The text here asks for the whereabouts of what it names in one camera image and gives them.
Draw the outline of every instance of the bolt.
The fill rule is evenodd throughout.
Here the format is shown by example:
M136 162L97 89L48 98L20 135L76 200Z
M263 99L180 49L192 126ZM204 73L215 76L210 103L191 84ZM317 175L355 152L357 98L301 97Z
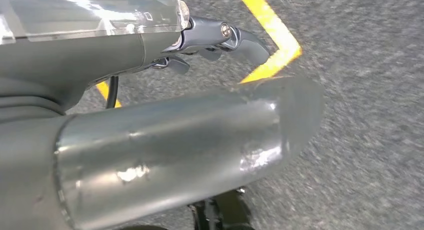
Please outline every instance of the bolt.
M230 26L228 26L225 22L221 25L221 33L224 38L229 38L231 36Z

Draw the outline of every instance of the yellow road marking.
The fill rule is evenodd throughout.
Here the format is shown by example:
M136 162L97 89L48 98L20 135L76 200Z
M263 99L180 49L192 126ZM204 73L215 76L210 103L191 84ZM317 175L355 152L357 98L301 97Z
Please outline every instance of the yellow road marking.
M242 0L263 29L275 42L278 50L268 61L257 67L241 82L270 78L302 54L301 46L266 0Z
M98 91L101 93L101 95L103 95L103 98L104 99L108 99L108 95L109 95L109 86L108 86L108 84L103 81L101 83L98 83L96 85L96 87L97 87ZM116 100L116 103L115 103L115 108L120 108L120 107L122 107L122 105L119 102L119 100L117 99Z

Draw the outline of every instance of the black cable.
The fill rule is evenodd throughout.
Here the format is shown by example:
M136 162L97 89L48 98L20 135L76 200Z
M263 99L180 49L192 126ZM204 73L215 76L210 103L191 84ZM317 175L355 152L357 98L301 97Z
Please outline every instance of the black cable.
M107 95L106 108L113 109L118 98L119 77L112 76L109 81L109 94Z

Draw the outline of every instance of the black bracket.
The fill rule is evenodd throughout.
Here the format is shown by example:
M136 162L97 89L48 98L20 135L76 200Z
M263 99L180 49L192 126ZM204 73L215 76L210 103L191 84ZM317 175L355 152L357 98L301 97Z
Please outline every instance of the black bracket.
M255 230L251 212L242 199L243 188L188 205L194 230ZM123 230L168 230L158 226L131 226Z

